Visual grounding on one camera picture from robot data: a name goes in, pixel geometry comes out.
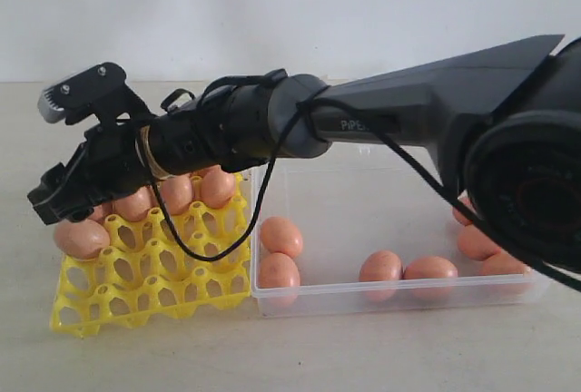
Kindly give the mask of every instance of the white wall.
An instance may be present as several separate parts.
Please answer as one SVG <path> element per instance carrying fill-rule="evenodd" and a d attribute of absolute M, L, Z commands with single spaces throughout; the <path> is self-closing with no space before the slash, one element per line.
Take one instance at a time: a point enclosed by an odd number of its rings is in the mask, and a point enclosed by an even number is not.
<path fill-rule="evenodd" d="M 539 33 L 581 35 L 581 0 L 0 0 L 0 81 L 106 60 L 133 80 L 354 78 Z"/>

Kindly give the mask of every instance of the egg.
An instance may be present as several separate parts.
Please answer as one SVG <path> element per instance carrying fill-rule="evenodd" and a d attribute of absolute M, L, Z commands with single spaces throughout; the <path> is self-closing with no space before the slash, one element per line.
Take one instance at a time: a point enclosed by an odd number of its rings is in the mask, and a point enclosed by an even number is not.
<path fill-rule="evenodd" d="M 403 273 L 405 280 L 455 279 L 457 276 L 456 266 L 439 256 L 425 256 L 413 260 Z M 411 289 L 411 293 L 418 299 L 433 300 L 445 298 L 453 289 L 451 285 L 437 288 L 414 288 Z"/>
<path fill-rule="evenodd" d="M 504 276 L 510 274 L 530 275 L 533 270 L 525 263 L 515 259 L 505 251 L 495 254 L 494 256 L 482 262 L 479 274 L 481 276 Z M 498 292 L 509 295 L 519 295 L 531 288 L 532 282 L 490 285 Z"/>
<path fill-rule="evenodd" d="M 284 253 L 295 259 L 302 253 L 303 240 L 299 228 L 289 219 L 270 217 L 261 225 L 260 240 L 270 253 Z"/>
<path fill-rule="evenodd" d="M 221 170 L 221 169 L 222 168 L 220 167 L 220 165 L 213 165 L 212 167 L 202 168 L 201 170 L 194 171 L 193 173 L 197 176 L 204 177 L 209 172 L 212 172 L 214 170 Z"/>
<path fill-rule="evenodd" d="M 261 260 L 258 271 L 260 288 L 297 288 L 300 273 L 294 260 L 286 254 L 272 253 Z M 294 303 L 297 294 L 270 299 L 277 307 L 285 308 Z"/>
<path fill-rule="evenodd" d="M 458 250 L 472 260 L 486 260 L 502 249 L 476 226 L 466 226 L 457 238 Z"/>
<path fill-rule="evenodd" d="M 460 201 L 461 203 L 464 203 L 464 205 L 467 208 L 469 208 L 471 211 L 475 212 L 474 207 L 472 206 L 472 203 L 470 202 L 470 199 L 468 197 L 458 198 L 458 201 Z M 468 226 L 468 225 L 472 224 L 472 221 L 470 221 L 468 218 L 466 218 L 464 215 L 462 215 L 460 212 L 458 212 L 458 210 L 456 208 L 452 208 L 452 215 L 454 216 L 454 219 L 457 222 L 459 222 L 460 224 L 462 224 L 463 226 Z"/>
<path fill-rule="evenodd" d="M 211 170 L 200 184 L 200 199 L 212 209 L 223 208 L 236 192 L 236 176 L 222 170 Z"/>
<path fill-rule="evenodd" d="M 359 270 L 359 281 L 393 281 L 401 279 L 401 260 L 398 255 L 388 250 L 371 254 Z M 395 294 L 394 289 L 378 289 L 365 292 L 373 302 L 381 302 Z"/>
<path fill-rule="evenodd" d="M 111 243 L 107 230 L 89 219 L 81 222 L 60 221 L 54 228 L 53 240 L 64 254 L 79 260 L 96 258 Z"/>
<path fill-rule="evenodd" d="M 106 217 L 113 213 L 112 203 L 103 203 L 93 208 L 93 213 L 89 215 L 89 220 L 103 222 Z"/>
<path fill-rule="evenodd" d="M 190 176 L 184 174 L 164 181 L 160 188 L 160 194 L 171 215 L 180 215 L 186 212 L 193 200 L 193 186 Z"/>
<path fill-rule="evenodd" d="M 147 216 L 149 209 L 153 207 L 150 190 L 144 186 L 136 193 L 113 202 L 113 209 L 124 220 L 137 222 Z"/>

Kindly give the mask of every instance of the transparent plastic box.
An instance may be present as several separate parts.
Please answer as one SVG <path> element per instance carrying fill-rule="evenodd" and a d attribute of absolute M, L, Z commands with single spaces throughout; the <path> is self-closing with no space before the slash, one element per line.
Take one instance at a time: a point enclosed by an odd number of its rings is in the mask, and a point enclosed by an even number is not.
<path fill-rule="evenodd" d="M 424 149 L 406 150 L 436 173 Z M 265 170 L 251 171 L 252 208 Z M 458 251 L 461 226 L 449 205 L 382 145 L 338 143 L 314 160 L 277 160 L 258 224 L 275 215 L 291 219 L 302 232 L 304 250 L 295 260 L 301 285 L 258 287 L 258 267 L 268 253 L 257 225 L 251 238 L 251 294 L 264 317 L 528 303 L 538 300 L 550 282 L 538 273 L 479 276 L 481 263 Z M 441 256 L 458 267 L 459 277 L 358 282 L 361 265 L 377 250 L 395 252 L 404 267 L 422 256 Z M 450 285 L 444 299 L 414 295 L 414 289 Z M 380 303 L 366 296 L 385 289 L 396 293 Z M 295 296 L 289 306 L 277 302 Z"/>

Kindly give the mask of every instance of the egg tray cell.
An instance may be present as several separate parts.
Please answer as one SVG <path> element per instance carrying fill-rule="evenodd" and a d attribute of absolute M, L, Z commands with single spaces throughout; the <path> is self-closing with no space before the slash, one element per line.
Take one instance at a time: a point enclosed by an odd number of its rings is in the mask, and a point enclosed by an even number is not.
<path fill-rule="evenodd" d="M 200 177 L 192 176 L 194 188 Z M 182 215 L 172 217 L 180 237 L 198 254 L 214 255 L 230 246 L 247 226 L 246 199 L 236 192 L 219 210 L 194 201 Z M 187 256 L 175 243 L 158 208 L 129 222 L 109 215 L 103 226 L 111 245 L 95 260 L 64 255 L 50 327 L 77 337 L 95 335 L 104 324 L 137 328 L 153 314 L 174 319 L 190 317 L 202 305 L 232 309 L 250 296 L 247 265 L 250 245 L 216 262 Z"/>

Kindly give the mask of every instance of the tabletop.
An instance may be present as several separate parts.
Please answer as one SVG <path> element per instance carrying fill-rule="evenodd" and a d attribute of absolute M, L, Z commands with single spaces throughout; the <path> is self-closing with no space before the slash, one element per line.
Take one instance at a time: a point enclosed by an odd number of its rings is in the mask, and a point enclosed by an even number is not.
<path fill-rule="evenodd" d="M 157 107 L 173 88 L 134 83 Z M 201 309 L 188 319 L 103 328 L 79 339 L 48 327 L 61 254 L 26 200 L 68 159 L 87 124 L 49 125 L 41 83 L 0 84 L 0 390 L 545 391 L 578 387 L 581 295 L 554 283 L 531 305 L 261 318 Z"/>

